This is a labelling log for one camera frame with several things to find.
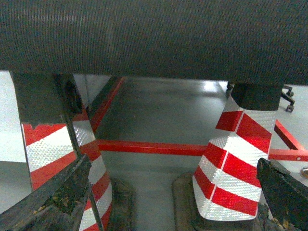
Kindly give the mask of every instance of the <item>red and white striped post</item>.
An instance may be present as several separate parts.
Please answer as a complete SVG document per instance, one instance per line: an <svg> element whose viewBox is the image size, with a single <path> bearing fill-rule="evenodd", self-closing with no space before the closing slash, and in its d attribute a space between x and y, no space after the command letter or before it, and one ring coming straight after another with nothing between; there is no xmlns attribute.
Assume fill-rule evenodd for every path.
<svg viewBox="0 0 308 231"><path fill-rule="evenodd" d="M85 109L83 109L82 114L73 118L73 126L81 152L88 155L91 161L89 181L93 185L94 206L96 206L100 221L106 230L111 213L112 186ZM92 216L92 206L91 203L87 203L80 230L98 230L96 221Z"/></svg>
<svg viewBox="0 0 308 231"><path fill-rule="evenodd" d="M95 141L89 118L86 111L83 110L81 114L77 114L73 118L72 122L67 121L68 124L61 122L61 115L69 113L63 111L63 108L66 108L65 98L63 101L59 100L63 93L62 83L58 79L57 84L55 84L56 81L54 81L53 76L49 76L47 80L49 81L50 92L53 94L50 96L51 100L46 101L46 96L38 90L33 93L38 101L31 104L23 97L28 95L28 92L31 92L25 90L23 86L27 78L24 76L16 78L17 95L21 100L20 105L27 105L22 107L23 120L43 121L43 124L39 124L35 128L29 123L22 123L32 187L34 190L37 189L72 163L77 157L73 147L78 145L81 153L87 154L91 161L89 182L92 184L91 194L87 201L79 230L106 230L111 213L112 187L101 152ZM46 108L47 112L36 113L37 108Z"/></svg>
<svg viewBox="0 0 308 231"><path fill-rule="evenodd" d="M257 163L260 158L268 158L281 94L281 89L274 87L262 96L260 88L234 87L215 137L194 173L198 211L206 219L239 221L256 217L261 194ZM254 99L264 100L265 105L254 103Z"/></svg>

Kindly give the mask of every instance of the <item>white reflective stripe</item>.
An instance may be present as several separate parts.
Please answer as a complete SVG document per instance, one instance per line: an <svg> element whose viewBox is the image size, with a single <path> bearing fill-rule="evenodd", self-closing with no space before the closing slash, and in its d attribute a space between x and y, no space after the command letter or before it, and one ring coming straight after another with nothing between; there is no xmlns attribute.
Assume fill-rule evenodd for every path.
<svg viewBox="0 0 308 231"><path fill-rule="evenodd" d="M268 158L268 154L256 148L234 132L227 137L220 137L210 140L210 143L222 148L246 163L257 167L260 158Z"/></svg>
<svg viewBox="0 0 308 231"><path fill-rule="evenodd" d="M243 108L241 108L237 103L234 101L232 96L229 96L227 103L225 105L225 108L223 109L224 112L235 112L235 111L242 111Z"/></svg>
<svg viewBox="0 0 308 231"><path fill-rule="evenodd" d="M201 158L201 161L199 163L199 166L203 173L206 175L208 180L213 183L215 179L219 179L222 170L219 168L216 168L215 165L212 164L204 155Z"/></svg>
<svg viewBox="0 0 308 231"><path fill-rule="evenodd" d="M216 168L205 156L202 157L199 166L206 177L217 187L238 196L259 202L261 188L237 179L225 173L223 170Z"/></svg>
<svg viewBox="0 0 308 231"><path fill-rule="evenodd" d="M88 120L73 122L79 147L95 140L95 136Z"/></svg>
<svg viewBox="0 0 308 231"><path fill-rule="evenodd" d="M272 133L274 131L276 122L276 111L244 110L244 112L269 133Z"/></svg>
<svg viewBox="0 0 308 231"><path fill-rule="evenodd" d="M94 160L91 164L90 173L89 173L89 181L91 184L96 184L100 178L103 177L106 172L106 167L103 162L103 158L100 155L96 160Z"/></svg>
<svg viewBox="0 0 308 231"><path fill-rule="evenodd" d="M194 196L195 196L196 203L197 203L197 208L198 208L200 215L202 217L204 217L207 214L207 210L208 210L208 207L209 207L210 200L208 200L204 196L200 186L197 183L196 178L194 176L192 176L192 179L193 179L192 180L193 191L194 191Z"/></svg>
<svg viewBox="0 0 308 231"><path fill-rule="evenodd" d="M100 214L100 217L102 217L106 213L107 209L111 204L111 201L112 201L112 186L111 183L109 183L105 193L96 202L97 210L98 213Z"/></svg>
<svg viewBox="0 0 308 231"><path fill-rule="evenodd" d="M85 230L94 224L96 224L95 216L93 214L92 208L89 208L83 212L79 230Z"/></svg>
<svg viewBox="0 0 308 231"><path fill-rule="evenodd" d="M217 221L239 221L239 220L251 220L254 219L255 217L256 216L252 216L246 213L241 213L217 205L213 202L210 202L209 209L204 218L208 220L217 220Z"/></svg>
<svg viewBox="0 0 308 231"><path fill-rule="evenodd" d="M33 172L73 151L67 127L26 147L29 170Z"/></svg>
<svg viewBox="0 0 308 231"><path fill-rule="evenodd" d="M205 219L217 221L237 221L255 218L254 216L251 216L249 214L228 209L211 202L204 196L194 176L192 177L192 179L198 211L200 215Z"/></svg>

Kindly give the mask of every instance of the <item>metal frame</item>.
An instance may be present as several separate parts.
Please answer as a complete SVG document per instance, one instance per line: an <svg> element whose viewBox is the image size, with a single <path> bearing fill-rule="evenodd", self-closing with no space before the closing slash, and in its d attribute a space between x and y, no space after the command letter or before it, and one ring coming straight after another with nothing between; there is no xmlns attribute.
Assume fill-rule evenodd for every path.
<svg viewBox="0 0 308 231"><path fill-rule="evenodd" d="M105 116L112 100L118 93L124 77L116 82L113 89L107 96L107 99L100 105L91 119L91 125L95 132L101 120ZM284 149L270 149L269 159L275 160L289 160L289 161L308 161L308 150L296 140L296 138L276 120L275 132L282 139L282 141L290 148ZM152 143L152 142L135 142L135 141L110 141L110 140L97 140L99 149L101 151L112 152L129 152L129 153L145 153L145 154L171 154L171 155L187 155L187 156L202 156L206 145L194 144L176 144L176 143Z"/></svg>

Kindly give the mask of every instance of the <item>post base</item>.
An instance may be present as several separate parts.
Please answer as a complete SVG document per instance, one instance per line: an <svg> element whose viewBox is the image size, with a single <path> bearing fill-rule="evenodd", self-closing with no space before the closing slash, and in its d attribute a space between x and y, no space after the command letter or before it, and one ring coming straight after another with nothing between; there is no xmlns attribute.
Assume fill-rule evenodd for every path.
<svg viewBox="0 0 308 231"><path fill-rule="evenodd" d="M259 204L253 220L213 221L200 216L193 193L193 175L186 173L172 183L176 231L281 231L268 219L268 208Z"/></svg>
<svg viewBox="0 0 308 231"><path fill-rule="evenodd" d="M125 182L110 178L112 184L112 211L107 231L134 230L134 190Z"/></svg>

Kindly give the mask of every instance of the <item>red stripe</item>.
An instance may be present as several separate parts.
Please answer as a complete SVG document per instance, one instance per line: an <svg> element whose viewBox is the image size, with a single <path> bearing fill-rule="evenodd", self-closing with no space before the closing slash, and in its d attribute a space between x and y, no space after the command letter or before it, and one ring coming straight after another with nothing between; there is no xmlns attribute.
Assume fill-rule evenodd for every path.
<svg viewBox="0 0 308 231"><path fill-rule="evenodd" d="M107 226L108 226L108 222L109 222L109 218L110 218L110 214L111 214L111 210L112 210L112 203L110 203L107 211L105 212L105 214L102 216L102 224L104 227L104 230L107 230Z"/></svg>
<svg viewBox="0 0 308 231"><path fill-rule="evenodd" d="M207 199L211 198L212 192L214 190L215 185L210 182L210 180L206 177L206 175L203 173L200 166L197 167L194 177L196 178L196 181L201 188L204 196Z"/></svg>
<svg viewBox="0 0 308 231"><path fill-rule="evenodd" d="M94 224L88 228L86 228L84 231L100 231L97 224Z"/></svg>
<svg viewBox="0 0 308 231"><path fill-rule="evenodd" d="M260 182L257 179L257 168L230 153L227 156L223 171L237 179L261 188Z"/></svg>
<svg viewBox="0 0 308 231"><path fill-rule="evenodd" d="M295 137L279 122L276 120L275 132L282 139L282 141L290 149L305 150L305 148L295 139Z"/></svg>
<svg viewBox="0 0 308 231"><path fill-rule="evenodd" d="M92 141L80 147L80 150L83 154L87 154L90 161L96 160L101 155L101 151L98 148L98 143Z"/></svg>
<svg viewBox="0 0 308 231"><path fill-rule="evenodd" d="M92 208L92 204L90 200L87 200L85 211L88 210L89 208Z"/></svg>
<svg viewBox="0 0 308 231"><path fill-rule="evenodd" d="M51 177L55 176L58 172L60 172L63 168L68 166L74 160L76 160L75 153L71 152L57 159L56 161L31 172L30 176L33 189L35 190L44 183L46 183L46 181L48 181Z"/></svg>
<svg viewBox="0 0 308 231"><path fill-rule="evenodd" d="M89 117L84 105L82 105L82 113L75 115L73 118L73 122L84 121L84 120L89 120Z"/></svg>
<svg viewBox="0 0 308 231"><path fill-rule="evenodd" d="M226 153L226 150L223 150L212 143L208 143L204 156L217 168L221 168Z"/></svg>
<svg viewBox="0 0 308 231"><path fill-rule="evenodd" d="M269 153L271 133L248 115L244 114L237 134L256 148Z"/></svg>
<svg viewBox="0 0 308 231"><path fill-rule="evenodd" d="M269 159L308 161L308 150L270 149Z"/></svg>
<svg viewBox="0 0 308 231"><path fill-rule="evenodd" d="M101 151L202 156L205 145L96 140Z"/></svg>
<svg viewBox="0 0 308 231"><path fill-rule="evenodd" d="M223 112L216 125L217 129L235 131L243 111Z"/></svg>
<svg viewBox="0 0 308 231"><path fill-rule="evenodd" d="M252 216L256 215L258 205L258 202L243 198L218 187L214 191L212 202Z"/></svg>
<svg viewBox="0 0 308 231"><path fill-rule="evenodd" d="M90 123L93 129L93 132L96 131L96 129L98 128L98 126L101 123L101 120L103 119L103 117L105 116L109 106L111 105L112 100L114 99L114 97L116 96L117 92L119 91L122 83L124 82L124 77L121 78L119 80L119 82L117 83L116 87L113 88L110 93L107 96L107 100L104 101L99 109L97 110L97 112L95 113L94 117L91 119Z"/></svg>
<svg viewBox="0 0 308 231"><path fill-rule="evenodd" d="M94 194L95 201L98 201L102 197L102 195L108 188L109 183L110 183L109 174L107 171L105 171L102 178L100 178L98 182L96 182L96 184L92 186L92 191Z"/></svg>
<svg viewBox="0 0 308 231"><path fill-rule="evenodd" d="M31 124L23 124L26 146L29 146L45 138L46 136L51 135L65 126L66 124L38 125L35 129L33 129Z"/></svg>

